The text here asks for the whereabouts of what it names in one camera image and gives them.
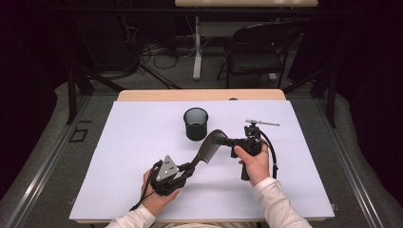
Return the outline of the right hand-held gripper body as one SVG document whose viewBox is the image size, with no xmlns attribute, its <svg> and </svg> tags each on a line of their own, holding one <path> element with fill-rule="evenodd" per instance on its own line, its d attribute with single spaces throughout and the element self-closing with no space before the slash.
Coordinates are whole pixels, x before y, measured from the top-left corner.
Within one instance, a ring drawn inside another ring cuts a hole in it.
<svg viewBox="0 0 403 228">
<path fill-rule="evenodd" d="M 246 120 L 248 123 L 247 126 L 244 127 L 245 138 L 244 139 L 235 139 L 233 140 L 234 146 L 238 145 L 243 150 L 245 150 L 249 155 L 256 156 L 260 150 L 261 146 L 265 143 L 272 157 L 272 176 L 275 179 L 278 173 L 278 163 L 277 163 L 277 155 L 274 146 L 270 142 L 269 138 L 266 134 L 259 129 L 259 124 L 267 124 L 271 125 L 271 123 L 266 123 L 262 121 L 255 120 Z M 235 153 L 234 146 L 231 147 L 231 157 L 236 158 L 238 155 Z"/>
</svg>

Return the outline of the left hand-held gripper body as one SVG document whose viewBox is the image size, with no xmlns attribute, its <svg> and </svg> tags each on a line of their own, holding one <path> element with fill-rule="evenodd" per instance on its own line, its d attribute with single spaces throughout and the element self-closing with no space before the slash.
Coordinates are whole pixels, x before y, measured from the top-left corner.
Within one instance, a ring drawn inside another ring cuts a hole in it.
<svg viewBox="0 0 403 228">
<path fill-rule="evenodd" d="M 163 161 L 156 162 L 150 173 L 150 184 L 155 193 L 160 196 L 169 196 L 176 189 L 184 187 L 186 176 L 178 177 L 180 172 L 180 167 L 168 155 Z"/>
</svg>

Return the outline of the black comb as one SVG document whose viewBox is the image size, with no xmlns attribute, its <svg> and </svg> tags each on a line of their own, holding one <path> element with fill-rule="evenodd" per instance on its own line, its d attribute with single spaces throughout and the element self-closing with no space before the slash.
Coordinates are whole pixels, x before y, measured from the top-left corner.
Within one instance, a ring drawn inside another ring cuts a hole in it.
<svg viewBox="0 0 403 228">
<path fill-rule="evenodd" d="M 193 161 L 187 167 L 188 170 L 194 169 L 196 165 L 203 161 L 209 163 L 217 150 L 220 148 L 220 144 L 217 142 L 217 138 L 226 138 L 226 134 L 219 129 L 210 132 L 201 144 L 198 154 Z"/>
</svg>

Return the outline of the person's right hand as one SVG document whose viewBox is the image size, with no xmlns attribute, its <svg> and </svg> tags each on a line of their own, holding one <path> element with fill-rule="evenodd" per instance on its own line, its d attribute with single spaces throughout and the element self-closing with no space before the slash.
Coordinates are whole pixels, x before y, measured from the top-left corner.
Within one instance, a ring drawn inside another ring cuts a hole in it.
<svg viewBox="0 0 403 228">
<path fill-rule="evenodd" d="M 240 158 L 239 164 L 246 166 L 246 171 L 253 187 L 270 176 L 269 152 L 266 144 L 261 146 L 261 150 L 256 156 L 249 155 L 238 145 L 234 147 L 234 150 Z"/>
</svg>

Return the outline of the person's left hand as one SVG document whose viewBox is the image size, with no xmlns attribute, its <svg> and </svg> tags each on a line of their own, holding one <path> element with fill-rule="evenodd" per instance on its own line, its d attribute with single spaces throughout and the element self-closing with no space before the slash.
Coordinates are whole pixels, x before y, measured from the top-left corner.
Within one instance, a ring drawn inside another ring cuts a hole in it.
<svg viewBox="0 0 403 228">
<path fill-rule="evenodd" d="M 142 200 L 142 205 L 154 216 L 158 216 L 161 211 L 173 201 L 181 192 L 181 189 L 176 189 L 173 193 L 168 196 L 160 196 L 154 193 L 153 188 L 147 182 L 150 171 L 147 170 L 144 173 L 144 183 L 142 185 L 142 190 L 145 191 L 144 199 Z"/>
</svg>

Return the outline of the black mesh pen cup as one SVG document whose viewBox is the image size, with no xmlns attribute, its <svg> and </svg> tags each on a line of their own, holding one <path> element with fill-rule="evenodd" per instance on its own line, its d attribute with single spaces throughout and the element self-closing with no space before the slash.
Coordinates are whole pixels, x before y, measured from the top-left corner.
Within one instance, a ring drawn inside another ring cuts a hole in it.
<svg viewBox="0 0 403 228">
<path fill-rule="evenodd" d="M 186 136 L 191 141 L 201 141 L 207 134 L 207 112 L 200 107 L 192 107 L 183 114 Z"/>
</svg>

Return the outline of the black folding chair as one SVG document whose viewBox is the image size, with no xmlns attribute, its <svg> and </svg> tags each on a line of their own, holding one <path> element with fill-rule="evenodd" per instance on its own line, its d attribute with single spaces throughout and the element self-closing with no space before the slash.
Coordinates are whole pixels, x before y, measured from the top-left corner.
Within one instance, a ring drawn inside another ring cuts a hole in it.
<svg viewBox="0 0 403 228">
<path fill-rule="evenodd" d="M 226 73 L 226 87 L 233 76 L 275 73 L 280 87 L 291 45 L 300 28 L 287 23 L 254 24 L 238 29 L 224 49 L 217 80 Z"/>
</svg>

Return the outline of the black metal stand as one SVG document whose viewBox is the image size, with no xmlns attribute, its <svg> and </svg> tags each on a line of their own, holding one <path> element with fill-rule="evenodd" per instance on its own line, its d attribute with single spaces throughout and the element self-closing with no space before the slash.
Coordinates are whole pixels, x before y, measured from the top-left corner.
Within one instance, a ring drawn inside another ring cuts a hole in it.
<svg viewBox="0 0 403 228">
<path fill-rule="evenodd" d="M 321 98 L 325 91 L 327 94 L 326 102 L 326 118 L 331 127 L 335 124 L 335 104 L 336 104 L 336 71 L 330 68 L 321 68 L 302 80 L 292 83 L 285 87 L 282 91 L 284 94 L 290 93 L 295 89 L 306 85 L 309 81 L 315 80 L 310 91 L 312 98 Z"/>
<path fill-rule="evenodd" d="M 79 88 L 81 92 L 86 95 L 92 95 L 95 91 L 93 85 L 90 80 L 94 79 L 105 86 L 108 86 L 115 91 L 121 92 L 124 88 L 120 85 L 117 85 L 107 78 L 101 76 L 98 72 L 86 67 L 86 66 L 78 66 L 70 71 L 67 76 L 67 93 L 68 93 L 68 120 L 67 124 L 71 124 L 77 115 L 77 94 L 76 88 Z"/>
</svg>

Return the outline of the white-legged wooden desk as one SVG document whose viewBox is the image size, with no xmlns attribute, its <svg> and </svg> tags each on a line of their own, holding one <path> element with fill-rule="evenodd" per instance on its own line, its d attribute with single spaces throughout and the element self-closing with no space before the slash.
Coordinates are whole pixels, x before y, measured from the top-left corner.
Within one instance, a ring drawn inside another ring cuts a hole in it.
<svg viewBox="0 0 403 228">
<path fill-rule="evenodd" d="M 179 8 L 204 10 L 222 8 L 249 10 L 258 9 L 314 9 L 318 0 L 175 0 L 175 6 Z M 250 25 L 251 21 L 233 19 L 222 22 L 205 22 L 200 16 L 195 17 L 195 62 L 193 79 L 198 81 L 202 76 L 202 37 L 230 37 L 241 26 Z"/>
</svg>

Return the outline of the metal floor rail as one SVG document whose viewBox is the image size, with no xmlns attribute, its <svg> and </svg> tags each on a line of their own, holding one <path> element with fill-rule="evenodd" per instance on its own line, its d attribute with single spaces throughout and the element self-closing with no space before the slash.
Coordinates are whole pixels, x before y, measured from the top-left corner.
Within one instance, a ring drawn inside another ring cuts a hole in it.
<svg viewBox="0 0 403 228">
<path fill-rule="evenodd" d="M 314 103 L 317 107 L 321 120 L 327 128 L 327 131 L 330 133 L 332 141 L 336 145 L 336 154 L 339 162 L 343 168 L 348 182 L 351 185 L 357 203 L 359 204 L 359 207 L 367 220 L 369 227 L 384 228 L 384 224 L 374 208 L 374 204 L 370 199 L 367 189 L 364 187 L 361 178 L 358 176 L 358 173 L 343 141 L 341 140 L 337 130 L 331 126 L 327 119 L 325 104 L 321 100 L 314 100 Z"/>
<path fill-rule="evenodd" d="M 85 97 L 71 124 L 59 103 L 22 173 L 0 202 L 0 228 L 86 228 L 69 218 L 94 151 L 96 121 Z"/>
</svg>

